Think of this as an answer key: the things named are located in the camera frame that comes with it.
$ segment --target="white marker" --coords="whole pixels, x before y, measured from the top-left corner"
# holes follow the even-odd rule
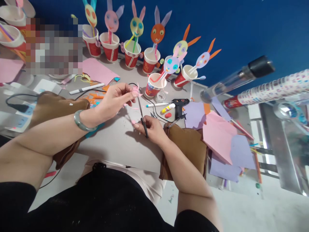
[[[158,103],[158,104],[150,104],[150,105],[146,105],[146,108],[149,108],[149,107],[154,107],[154,106],[163,106],[163,105],[168,105],[169,103]]]
[[[86,90],[99,88],[99,87],[102,87],[104,85],[105,85],[104,83],[101,83],[101,84],[85,87],[85,88],[82,88],[82,89],[73,90],[73,91],[70,92],[70,94],[73,95],[73,94],[76,94],[76,93],[79,93],[79,92],[85,92]]]

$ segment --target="paper cup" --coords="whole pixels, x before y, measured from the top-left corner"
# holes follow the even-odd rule
[[[197,78],[197,70],[194,70],[191,74],[189,74],[189,70],[193,68],[191,65],[185,65],[181,71],[181,73],[177,76],[174,81],[174,86],[177,88],[183,87],[188,82]]]
[[[88,24],[83,24],[83,30],[87,33],[87,35],[93,36],[92,26]],[[99,42],[99,31],[96,28],[95,28],[95,34],[96,34],[95,37],[88,37],[83,32],[83,40],[88,48],[90,55],[98,58],[101,55],[101,48]]]
[[[155,68],[155,65],[160,60],[161,54],[159,50],[157,50],[157,58],[155,58],[155,49],[154,48],[147,48],[144,51],[144,63],[143,63],[143,72],[146,74],[152,73]]]
[[[166,86],[166,79],[163,79],[163,86],[161,85],[161,82],[157,81],[156,83],[153,83],[150,78],[153,80],[158,79],[160,76],[159,73],[152,73],[150,74],[148,78],[148,83],[146,86],[145,94],[147,97],[154,97],[158,92],[160,92],[161,89],[163,89]]]
[[[170,56],[167,56],[166,58],[165,58],[165,60],[164,60],[164,63],[169,59],[169,58],[171,58],[172,56],[170,55]],[[162,65],[162,68],[161,68],[161,70],[160,70],[160,74],[162,74],[162,72],[164,72],[164,64]],[[169,77],[170,77],[170,75],[171,74],[167,74],[166,75],[166,77],[165,77],[165,79],[168,79]]]
[[[20,12],[17,6],[7,5],[0,7],[0,17],[20,30],[24,37],[26,36],[26,15],[23,11]]]
[[[134,50],[134,53],[133,53],[133,47],[134,47],[134,41],[131,41],[129,43],[129,45],[126,47],[126,44],[128,43],[129,41],[125,41],[124,43],[124,49],[125,49],[125,58],[126,58],[126,66],[128,68],[134,68],[136,63],[137,63],[137,60],[138,60],[138,56],[141,52],[141,46],[136,43],[135,45],[135,50]]]
[[[104,32],[100,35],[100,42],[103,46],[107,60],[113,63],[118,59],[118,47],[120,40],[114,33],[112,35],[112,44],[109,44],[109,42],[104,43],[104,41],[108,41],[108,32]]]
[[[3,25],[3,28],[12,36],[14,40],[8,42],[3,34],[0,33],[0,44],[14,53],[16,53],[15,49],[18,50],[21,55],[26,58],[26,41],[21,32],[16,27],[10,25]]]

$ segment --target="glue stick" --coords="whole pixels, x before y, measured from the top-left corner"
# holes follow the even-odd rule
[[[168,112],[168,111],[170,111],[171,109],[174,109],[174,108],[175,108],[175,104],[172,103],[168,107],[165,107],[161,112],[166,113],[166,112]]]

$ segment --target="black cable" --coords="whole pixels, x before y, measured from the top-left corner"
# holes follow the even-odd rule
[[[52,181],[56,178],[56,176],[59,174],[60,171],[61,171],[61,169],[58,171],[58,173],[55,175],[55,177],[54,177],[50,182],[52,182]]]
[[[22,113],[25,113],[29,109],[29,106],[24,105],[24,104],[11,104],[11,103],[8,102],[11,98],[14,98],[14,97],[17,97],[17,96],[38,97],[38,95],[32,95],[32,94],[26,94],[26,93],[17,93],[17,94],[13,94],[12,96],[8,97],[5,100],[5,103],[7,104],[7,106],[9,106],[9,107],[11,107],[15,110],[18,110],[19,112],[22,112]]]
[[[89,91],[106,92],[106,91],[104,91],[104,90],[96,90],[96,89],[86,90],[86,91],[83,92],[81,95],[79,95],[77,98],[75,98],[75,100],[78,99],[78,98],[80,98],[82,95],[84,95],[85,93],[87,93],[87,92],[89,92]]]
[[[162,118],[162,117],[157,113],[157,108],[155,107],[155,104],[154,104],[151,100],[149,100],[148,98],[146,98],[146,97],[144,96],[144,94],[143,94],[143,97],[145,98],[146,101],[151,102],[151,104],[154,105],[155,113],[157,114],[157,116],[158,116],[159,118],[163,119],[163,120],[166,121],[166,122],[171,122],[171,121],[168,121],[168,120]]]

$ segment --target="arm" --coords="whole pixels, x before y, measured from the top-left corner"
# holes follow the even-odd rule
[[[187,159],[182,151],[165,134],[159,120],[145,116],[148,135],[164,152],[176,187],[179,190],[177,213],[191,209],[210,220],[219,231],[223,231],[219,220],[218,208],[211,189],[195,166]],[[141,124],[134,127],[141,133]]]
[[[95,127],[114,117],[124,103],[132,105],[136,91],[126,83],[111,86],[102,102],[80,114],[87,127]],[[39,189],[54,154],[80,139],[87,132],[78,128],[74,115],[41,123],[0,148],[0,182],[18,181]]]

